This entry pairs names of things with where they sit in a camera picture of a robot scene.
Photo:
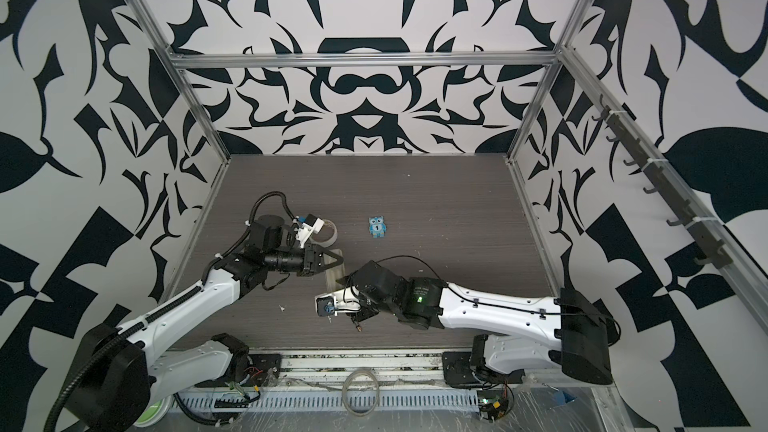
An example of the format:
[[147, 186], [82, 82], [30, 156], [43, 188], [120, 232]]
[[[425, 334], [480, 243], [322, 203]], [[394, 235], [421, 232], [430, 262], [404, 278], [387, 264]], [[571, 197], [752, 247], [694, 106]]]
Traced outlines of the white remote control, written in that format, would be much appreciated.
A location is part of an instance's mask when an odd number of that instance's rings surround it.
[[324, 255], [324, 264], [328, 266], [325, 271], [326, 291], [334, 292], [343, 288], [339, 280], [346, 276], [344, 255], [341, 249], [330, 249]]

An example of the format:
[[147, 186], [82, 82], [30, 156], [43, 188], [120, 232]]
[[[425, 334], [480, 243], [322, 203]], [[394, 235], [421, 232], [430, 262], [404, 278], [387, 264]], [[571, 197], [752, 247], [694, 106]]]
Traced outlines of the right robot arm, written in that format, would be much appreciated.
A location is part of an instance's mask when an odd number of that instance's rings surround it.
[[386, 312], [416, 330], [480, 331], [470, 367], [482, 380], [559, 367], [581, 382], [613, 382], [609, 348], [620, 327], [572, 287], [556, 297], [500, 295], [462, 287], [437, 273], [406, 278], [379, 261], [367, 262], [339, 283], [336, 308], [356, 322]]

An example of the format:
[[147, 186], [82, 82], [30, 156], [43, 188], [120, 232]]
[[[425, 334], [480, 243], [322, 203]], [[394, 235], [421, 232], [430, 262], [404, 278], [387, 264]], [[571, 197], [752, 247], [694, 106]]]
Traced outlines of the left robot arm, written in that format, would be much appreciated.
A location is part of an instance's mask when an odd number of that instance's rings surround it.
[[342, 264], [339, 254], [318, 243], [328, 221], [290, 207], [284, 217], [259, 215], [252, 206], [242, 235], [205, 267], [202, 277], [155, 309], [118, 326], [99, 324], [78, 346], [64, 384], [43, 428], [56, 429], [69, 411], [93, 431], [125, 431], [145, 410], [199, 382], [226, 376], [239, 382], [248, 348], [228, 334], [182, 352], [161, 364], [180, 338], [216, 312], [256, 288], [268, 290], [269, 274], [310, 277]]

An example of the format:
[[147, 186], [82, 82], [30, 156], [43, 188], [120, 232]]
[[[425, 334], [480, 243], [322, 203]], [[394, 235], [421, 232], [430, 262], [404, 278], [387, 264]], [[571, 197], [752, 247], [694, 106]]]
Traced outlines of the roll of clear tape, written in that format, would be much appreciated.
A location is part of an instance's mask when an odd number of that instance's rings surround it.
[[335, 224], [330, 220], [325, 220], [321, 229], [317, 232], [314, 232], [310, 237], [310, 241], [313, 244], [324, 248], [332, 247], [336, 243], [337, 239], [338, 230]]

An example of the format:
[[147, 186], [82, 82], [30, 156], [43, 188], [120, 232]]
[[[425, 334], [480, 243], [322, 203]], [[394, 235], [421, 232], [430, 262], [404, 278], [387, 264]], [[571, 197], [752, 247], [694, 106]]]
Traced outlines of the blue owl toy block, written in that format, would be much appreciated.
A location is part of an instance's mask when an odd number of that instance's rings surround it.
[[383, 238], [386, 234], [386, 224], [383, 216], [369, 218], [369, 232], [373, 238]]

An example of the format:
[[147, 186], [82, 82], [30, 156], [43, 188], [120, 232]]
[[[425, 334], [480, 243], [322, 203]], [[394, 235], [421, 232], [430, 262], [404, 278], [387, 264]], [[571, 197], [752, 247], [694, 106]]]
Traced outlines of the small electronics board green LED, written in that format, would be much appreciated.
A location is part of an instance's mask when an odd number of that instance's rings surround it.
[[513, 408], [514, 397], [506, 395], [481, 395], [478, 397], [478, 414], [481, 420], [496, 422]]

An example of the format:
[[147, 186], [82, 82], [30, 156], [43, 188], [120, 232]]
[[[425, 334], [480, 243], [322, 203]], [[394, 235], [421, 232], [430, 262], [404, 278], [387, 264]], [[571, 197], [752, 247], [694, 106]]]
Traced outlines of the blue tape piece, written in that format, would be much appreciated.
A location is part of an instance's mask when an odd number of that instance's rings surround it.
[[557, 390], [553, 394], [553, 401], [556, 407], [565, 406], [574, 402], [576, 398], [564, 390]]

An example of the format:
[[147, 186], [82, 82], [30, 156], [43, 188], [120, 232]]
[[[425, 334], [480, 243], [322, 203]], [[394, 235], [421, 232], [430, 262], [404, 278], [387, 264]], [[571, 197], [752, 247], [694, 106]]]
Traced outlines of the green push button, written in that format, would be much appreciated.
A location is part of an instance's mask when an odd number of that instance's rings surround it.
[[136, 428], [148, 428], [156, 425], [168, 414], [173, 404], [174, 398], [170, 395], [159, 402], [149, 405], [134, 422], [133, 426]]

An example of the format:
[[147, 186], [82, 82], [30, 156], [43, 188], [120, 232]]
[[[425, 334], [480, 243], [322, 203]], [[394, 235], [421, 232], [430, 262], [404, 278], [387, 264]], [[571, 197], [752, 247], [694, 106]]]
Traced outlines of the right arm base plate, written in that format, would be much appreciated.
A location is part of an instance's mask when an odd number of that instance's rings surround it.
[[484, 366], [471, 364], [470, 352], [443, 352], [441, 354], [443, 380], [452, 388], [478, 389], [496, 385], [521, 384], [525, 371], [515, 370], [509, 374], [491, 371]]

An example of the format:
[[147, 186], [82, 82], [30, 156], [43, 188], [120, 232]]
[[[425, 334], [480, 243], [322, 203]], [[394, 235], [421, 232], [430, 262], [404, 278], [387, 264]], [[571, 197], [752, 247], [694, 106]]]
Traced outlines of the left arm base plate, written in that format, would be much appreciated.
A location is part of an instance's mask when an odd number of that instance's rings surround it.
[[250, 354], [239, 384], [243, 387], [268, 387], [275, 385], [282, 370], [282, 355], [279, 353]]

